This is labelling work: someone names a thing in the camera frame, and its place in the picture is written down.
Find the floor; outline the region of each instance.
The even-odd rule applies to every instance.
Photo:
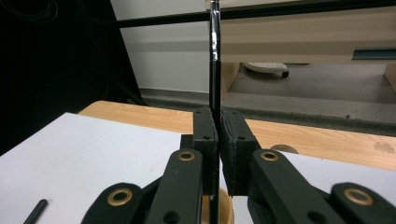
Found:
[[[396,93],[384,64],[287,64],[281,74],[248,71],[236,76],[222,106],[248,119],[396,136]],[[208,104],[196,92],[141,90],[149,105],[193,110]]]

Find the hole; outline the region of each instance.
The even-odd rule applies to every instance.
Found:
[[[125,199],[127,196],[127,194],[125,192],[118,192],[116,193],[116,195],[114,195],[114,200],[118,201],[118,200],[122,200]]]
[[[177,224],[180,221],[180,215],[175,211],[169,211],[163,216],[166,224]]]
[[[360,205],[372,205],[374,203],[373,198],[366,192],[359,189],[346,189],[344,195],[353,203]]]
[[[115,189],[107,196],[107,202],[112,206],[121,206],[131,201],[132,194],[130,189]]]
[[[327,219],[319,212],[308,212],[308,218],[315,224],[326,224]]]
[[[279,157],[274,152],[263,152],[261,156],[266,161],[277,161],[279,159]]]
[[[192,161],[194,157],[194,154],[190,152],[181,152],[180,154],[178,154],[178,158],[181,161]]]

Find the black rod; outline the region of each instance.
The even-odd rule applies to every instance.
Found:
[[[220,6],[219,0],[210,1],[210,64],[209,64],[209,107],[216,130],[220,131],[220,95],[221,95],[221,60],[220,60]],[[209,201],[209,223],[219,224],[219,148],[215,153],[214,194]]]
[[[296,15],[306,13],[318,13],[329,11],[341,11],[352,9],[363,9],[372,7],[391,7],[396,6],[396,0],[307,0],[293,1],[286,3],[264,4],[252,7],[239,7],[223,9],[221,19],[235,20],[257,17],[271,17]],[[131,19],[122,21],[99,21],[98,24],[114,25],[119,28],[164,25],[186,22],[209,21],[210,11],[177,14],[160,17],[149,17],[141,19]]]

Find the white wall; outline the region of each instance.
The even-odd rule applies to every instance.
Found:
[[[205,11],[205,0],[111,0],[117,20]],[[140,88],[208,92],[208,23],[122,28]]]

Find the wooden table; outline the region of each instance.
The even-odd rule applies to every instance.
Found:
[[[98,101],[79,114],[176,133],[192,133],[191,112]],[[284,144],[306,156],[396,171],[395,137],[252,119],[247,119],[247,124],[265,148]]]

